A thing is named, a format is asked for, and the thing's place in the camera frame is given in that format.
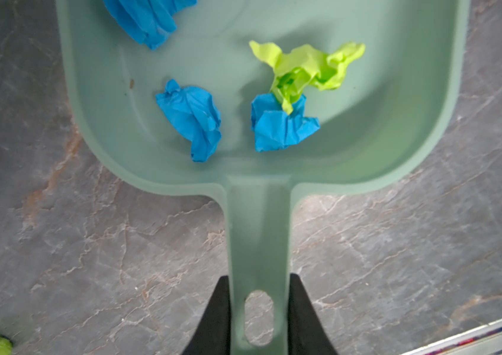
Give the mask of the aluminium front rail frame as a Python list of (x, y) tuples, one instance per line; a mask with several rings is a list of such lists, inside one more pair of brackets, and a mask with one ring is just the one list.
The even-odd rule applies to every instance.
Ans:
[(403, 355), (502, 354), (502, 319)]

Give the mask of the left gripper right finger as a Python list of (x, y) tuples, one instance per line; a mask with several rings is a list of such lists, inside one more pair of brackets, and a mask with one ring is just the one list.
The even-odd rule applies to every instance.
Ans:
[(326, 335), (304, 284), (297, 274), (289, 278), (288, 354), (337, 355)]

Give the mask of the green plastic dustpan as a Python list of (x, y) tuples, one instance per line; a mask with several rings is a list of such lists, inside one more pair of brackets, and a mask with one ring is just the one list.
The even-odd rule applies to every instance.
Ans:
[[(102, 1), (58, 1), (73, 117), (94, 155), (124, 182), (160, 195), (204, 195), (224, 212), (232, 354), (304, 347), (289, 282), (292, 210), (308, 195), (384, 188), (416, 168), (444, 133), (458, 97), (469, 1), (200, 1), (149, 50)], [(290, 50), (366, 47), (340, 89), (306, 90), (321, 129), (297, 146), (256, 152), (250, 103), (273, 74), (249, 41)], [(222, 138), (205, 163), (162, 115), (175, 79), (207, 90)]]

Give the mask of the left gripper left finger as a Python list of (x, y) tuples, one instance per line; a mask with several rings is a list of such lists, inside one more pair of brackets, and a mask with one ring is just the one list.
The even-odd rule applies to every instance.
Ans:
[(229, 278), (222, 276), (218, 279), (199, 325), (182, 354), (230, 355), (230, 321)]

